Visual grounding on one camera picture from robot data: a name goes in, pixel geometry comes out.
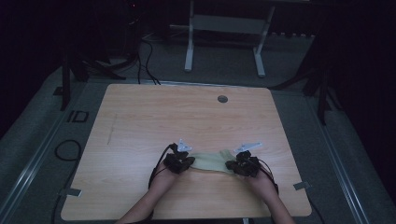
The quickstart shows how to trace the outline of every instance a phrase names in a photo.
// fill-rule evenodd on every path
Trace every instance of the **cable on floor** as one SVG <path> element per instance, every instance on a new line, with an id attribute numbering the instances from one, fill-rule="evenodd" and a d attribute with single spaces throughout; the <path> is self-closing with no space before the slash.
<path id="1" fill-rule="evenodd" d="M 312 207 L 314 208 L 315 212 L 317 212 L 318 217 L 320 218 L 321 223 L 325 224 L 324 222 L 324 218 L 321 215 L 321 213 L 319 212 L 318 208 L 315 206 L 315 204 L 311 201 L 311 199 L 309 198 L 308 194 L 306 194 L 306 197 L 308 198 L 309 203 L 312 205 Z"/>
<path id="2" fill-rule="evenodd" d="M 63 146 L 66 143 L 74 143 L 78 147 L 78 155 L 75 158 L 65 158 L 65 157 L 62 157 L 61 154 L 59 153 L 60 149 L 61 149 L 61 146 Z M 61 161 L 75 161 L 76 162 L 74 167 L 73 167 L 72 172 L 70 173 L 69 177 L 67 177 L 66 181 L 64 182 L 64 189 L 66 189 L 69 186 L 69 184 L 70 184 L 69 182 L 70 182 L 71 178 L 73 177 L 73 175 L 76 173 L 76 170 L 78 168 L 78 164 L 79 164 L 79 161 L 81 160 L 81 156 L 82 156 L 82 147 L 81 147 L 81 144 L 78 141 L 73 140 L 73 139 L 68 139 L 68 140 L 62 141 L 55 148 L 54 153 L 55 153 L 55 157 L 58 158 Z M 56 210 L 58 208 L 59 201 L 61 200 L 62 197 L 63 196 L 61 194 L 58 194 L 58 198 L 56 199 L 55 205 L 54 205 L 54 207 L 52 209 L 51 223 L 55 223 Z"/>
<path id="3" fill-rule="evenodd" d="M 137 83 L 140 84 L 140 73 L 141 73 L 142 68 L 144 68 L 145 71 L 147 72 L 148 76 L 149 76 L 149 77 L 151 78 L 151 80 L 154 82 L 154 85 L 157 85 L 157 84 L 158 84 L 158 85 L 161 85 L 160 80 L 158 80 L 158 78 L 156 78 L 155 76 L 153 76 L 153 75 L 150 73 L 150 71 L 149 71 L 149 59 L 150 59 L 151 54 L 152 54 L 152 45 L 151 45 L 148 41 L 143 40 L 143 39 L 142 39 L 142 43 L 145 43 L 145 44 L 149 45 L 150 51 L 149 51 L 149 54 L 148 54 L 148 58 L 146 59 L 145 65 L 142 64 L 142 60 L 141 60 L 141 58 L 140 58 L 140 55 L 137 54 L 137 60 L 138 60 L 138 62 L 139 62 L 139 67 L 138 67 L 138 70 L 137 70 Z"/>

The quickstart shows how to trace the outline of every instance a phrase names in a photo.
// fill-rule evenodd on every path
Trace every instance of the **white desk frame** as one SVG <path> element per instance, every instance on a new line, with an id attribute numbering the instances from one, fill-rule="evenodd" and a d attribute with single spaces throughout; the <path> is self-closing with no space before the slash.
<path id="1" fill-rule="evenodd" d="M 257 73 L 259 77 L 264 77 L 264 66 L 262 65 L 262 46 L 268 34 L 268 28 L 274 15 L 275 7 L 270 7 L 266 20 L 254 20 L 245 18 L 230 18 L 194 14 L 194 0 L 190 0 L 190 25 L 189 25 L 189 45 L 187 47 L 186 63 L 184 70 L 192 70 L 192 56 L 194 53 L 193 31 L 207 30 L 229 33 L 261 35 L 260 43 L 253 48 L 254 59 L 256 61 Z"/>

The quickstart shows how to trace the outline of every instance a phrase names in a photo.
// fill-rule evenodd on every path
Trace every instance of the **human forearm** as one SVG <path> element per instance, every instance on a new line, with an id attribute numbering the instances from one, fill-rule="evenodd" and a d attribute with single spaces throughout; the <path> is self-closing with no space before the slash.
<path id="1" fill-rule="evenodd" d="M 162 195 L 149 190 L 116 224 L 133 223 L 144 220 L 153 211 Z"/>
<path id="2" fill-rule="evenodd" d="M 285 204 L 282 203 L 277 195 L 271 198 L 262 199 L 267 204 L 270 210 L 271 216 L 276 224 L 294 224 L 294 220 L 291 217 Z"/>

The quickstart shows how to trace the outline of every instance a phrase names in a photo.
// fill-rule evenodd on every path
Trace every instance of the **gray carpet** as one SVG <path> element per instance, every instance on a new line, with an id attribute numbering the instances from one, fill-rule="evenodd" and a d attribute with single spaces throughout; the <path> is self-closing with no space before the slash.
<path id="1" fill-rule="evenodd" d="M 179 39 L 168 43 L 151 41 L 154 51 L 148 64 L 149 71 L 163 83 L 174 81 L 268 87 L 287 80 L 295 74 L 311 40 L 304 37 L 287 39 L 283 36 L 270 36 L 262 54 L 267 73 L 264 78 L 256 76 L 250 48 L 225 45 L 215 48 L 208 46 L 204 40 L 197 42 L 193 70 L 185 73 L 183 68 L 187 48 L 184 43 L 180 44 Z M 145 60 L 149 55 L 149 45 L 142 45 L 141 51 L 142 59 Z M 136 71 L 136 66 L 133 66 L 119 71 L 119 74 L 128 77 L 123 82 L 136 83 Z M 98 75 L 92 76 L 89 83 L 73 81 L 73 93 L 76 95 L 68 109 L 60 112 L 61 97 L 52 96 L 55 88 L 60 85 L 60 80 L 59 71 L 49 76 L 25 112 L 1 139 L 0 196 L 3 201 L 11 192 L 26 163 L 40 147 L 43 139 L 48 136 L 51 126 L 56 123 L 57 118 L 63 119 L 60 128 L 55 130 L 49 142 L 49 153 L 45 156 L 41 168 L 9 223 L 51 223 L 57 193 L 63 187 L 74 166 L 72 161 L 58 160 L 54 156 L 54 149 L 66 139 L 77 140 L 82 147 L 85 146 L 106 86 L 108 83 L 115 82 Z M 312 188 L 307 190 L 307 194 L 326 223 L 355 223 L 348 201 L 329 160 L 328 146 L 310 110 L 310 106 L 315 106 L 317 100 L 300 94 L 303 85 L 304 82 L 297 83 L 284 91 L 273 91 L 273 95 L 302 179 L 312 185 Z M 71 110 L 90 112 L 87 122 L 67 122 Z M 326 121 L 327 130 L 361 198 L 370 223 L 395 223 L 394 204 L 381 185 L 347 116 L 342 111 L 332 108 L 331 111 L 326 112 Z M 77 154 L 77 148 L 73 144 L 64 145 L 61 150 L 68 157 L 74 157 Z M 62 206 L 63 200 L 56 209 L 56 223 L 65 223 L 59 217 Z M 295 219 L 297 223 L 320 223 L 315 211 L 309 217 Z M 241 222 L 241 220 L 234 219 L 219 219 L 186 220 L 178 223 Z M 113 221 L 83 223 L 113 223 Z M 271 220 L 256 218 L 255 223 L 271 223 Z"/>

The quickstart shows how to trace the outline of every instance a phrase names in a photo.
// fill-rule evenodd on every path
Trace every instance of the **wooden table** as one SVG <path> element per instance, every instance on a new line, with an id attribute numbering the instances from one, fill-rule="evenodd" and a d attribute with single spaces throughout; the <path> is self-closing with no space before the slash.
<path id="1" fill-rule="evenodd" d="M 227 103 L 220 103 L 224 95 Z M 183 141 L 192 152 L 251 150 L 271 167 L 293 216 L 311 207 L 271 92 L 259 88 L 109 85 L 72 183 L 65 220 L 118 219 L 148 189 L 163 150 Z M 154 219 L 269 217 L 267 207 L 234 175 L 189 169 L 158 203 Z"/>

